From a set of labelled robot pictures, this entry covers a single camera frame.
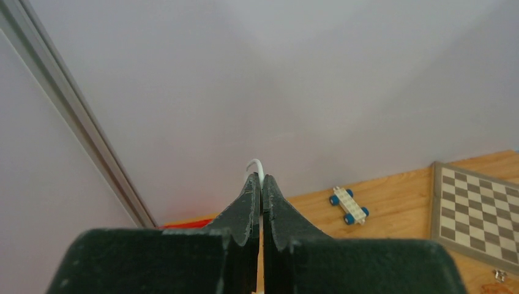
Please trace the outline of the small metal clip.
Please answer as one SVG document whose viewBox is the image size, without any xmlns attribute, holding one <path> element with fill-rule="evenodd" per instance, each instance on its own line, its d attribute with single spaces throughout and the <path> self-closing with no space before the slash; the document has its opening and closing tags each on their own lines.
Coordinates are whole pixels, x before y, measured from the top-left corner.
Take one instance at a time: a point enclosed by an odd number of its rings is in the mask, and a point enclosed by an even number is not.
<svg viewBox="0 0 519 294">
<path fill-rule="evenodd" d="M 505 283 L 507 279 L 507 273 L 501 269 L 493 270 L 494 278 L 499 283 Z"/>
</svg>

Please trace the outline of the left corner aluminium post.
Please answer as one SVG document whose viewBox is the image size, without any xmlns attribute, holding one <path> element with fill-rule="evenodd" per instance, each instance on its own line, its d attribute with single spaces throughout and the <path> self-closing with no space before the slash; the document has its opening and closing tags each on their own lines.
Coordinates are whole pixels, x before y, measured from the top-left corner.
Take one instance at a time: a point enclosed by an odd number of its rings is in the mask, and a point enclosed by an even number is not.
<svg viewBox="0 0 519 294">
<path fill-rule="evenodd" d="M 137 189 L 29 1 L 1 1 L 1 29 L 64 118 L 131 220 L 156 228 Z"/>
</svg>

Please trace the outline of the red plastic bin row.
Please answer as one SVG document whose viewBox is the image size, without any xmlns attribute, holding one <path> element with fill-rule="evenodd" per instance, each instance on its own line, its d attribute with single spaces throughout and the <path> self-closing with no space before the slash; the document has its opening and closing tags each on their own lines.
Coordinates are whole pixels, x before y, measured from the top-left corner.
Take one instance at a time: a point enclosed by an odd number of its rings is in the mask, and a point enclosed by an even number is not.
<svg viewBox="0 0 519 294">
<path fill-rule="evenodd" d="M 193 229 L 193 228 L 203 228 L 207 224 L 210 224 L 213 219 L 200 219 L 190 222 L 182 222 L 178 224 L 165 224 L 160 226 L 161 229 Z"/>
</svg>

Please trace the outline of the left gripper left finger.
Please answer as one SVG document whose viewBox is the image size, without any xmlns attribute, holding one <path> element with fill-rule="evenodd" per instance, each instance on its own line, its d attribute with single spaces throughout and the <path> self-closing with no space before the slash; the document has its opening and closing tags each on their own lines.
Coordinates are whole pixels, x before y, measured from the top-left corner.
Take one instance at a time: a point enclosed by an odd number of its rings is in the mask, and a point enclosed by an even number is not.
<svg viewBox="0 0 519 294">
<path fill-rule="evenodd" d="M 203 228 L 96 228 L 70 245 L 48 293 L 252 293 L 260 180 Z"/>
</svg>

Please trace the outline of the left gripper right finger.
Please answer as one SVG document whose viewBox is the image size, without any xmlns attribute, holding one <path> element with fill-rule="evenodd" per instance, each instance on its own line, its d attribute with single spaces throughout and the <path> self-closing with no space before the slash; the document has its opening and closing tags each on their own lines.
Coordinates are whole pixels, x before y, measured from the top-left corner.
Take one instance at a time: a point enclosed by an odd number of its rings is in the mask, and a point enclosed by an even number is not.
<svg viewBox="0 0 519 294">
<path fill-rule="evenodd" d="M 454 260 L 424 239 L 333 238 L 263 182 L 266 293 L 465 293 Z"/>
</svg>

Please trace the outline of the wooden chessboard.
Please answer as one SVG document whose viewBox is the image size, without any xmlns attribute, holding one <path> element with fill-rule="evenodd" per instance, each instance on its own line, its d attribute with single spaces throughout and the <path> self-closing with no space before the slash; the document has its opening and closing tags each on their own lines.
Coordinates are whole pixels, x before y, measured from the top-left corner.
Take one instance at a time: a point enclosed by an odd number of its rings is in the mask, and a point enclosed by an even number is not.
<svg viewBox="0 0 519 294">
<path fill-rule="evenodd" d="M 518 184 L 434 162 L 430 238 L 518 274 Z"/>
</svg>

